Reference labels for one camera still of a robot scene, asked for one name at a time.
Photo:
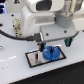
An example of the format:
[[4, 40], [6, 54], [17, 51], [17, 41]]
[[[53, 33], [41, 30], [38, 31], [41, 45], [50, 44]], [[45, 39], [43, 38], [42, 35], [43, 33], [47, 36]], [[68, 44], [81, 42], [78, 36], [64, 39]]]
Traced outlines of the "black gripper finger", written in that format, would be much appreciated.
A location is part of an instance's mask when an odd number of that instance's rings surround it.
[[39, 50], [40, 50], [40, 52], [43, 52], [44, 47], [45, 47], [45, 43], [39, 43]]
[[70, 46], [70, 45], [71, 45], [71, 41], [72, 41], [71, 38], [67, 38], [67, 39], [65, 39], [65, 40], [64, 40], [65, 45], [66, 45], [66, 46]]

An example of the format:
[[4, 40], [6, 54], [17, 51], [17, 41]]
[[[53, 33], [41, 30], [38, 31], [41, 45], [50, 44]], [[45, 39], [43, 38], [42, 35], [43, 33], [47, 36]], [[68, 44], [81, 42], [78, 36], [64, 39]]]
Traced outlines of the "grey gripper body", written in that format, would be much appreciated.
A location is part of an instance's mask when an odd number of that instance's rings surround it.
[[71, 22], [40, 22], [37, 41], [47, 43], [60, 39], [74, 37], [77, 30], [73, 21]]

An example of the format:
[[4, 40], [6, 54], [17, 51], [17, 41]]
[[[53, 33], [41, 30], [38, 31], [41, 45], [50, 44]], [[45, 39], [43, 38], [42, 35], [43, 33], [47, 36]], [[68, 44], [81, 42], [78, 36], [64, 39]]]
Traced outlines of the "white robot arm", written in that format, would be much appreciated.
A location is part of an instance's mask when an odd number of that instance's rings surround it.
[[43, 51], [47, 42], [72, 38], [77, 30], [73, 22], [77, 0], [24, 0], [21, 33], [36, 41]]

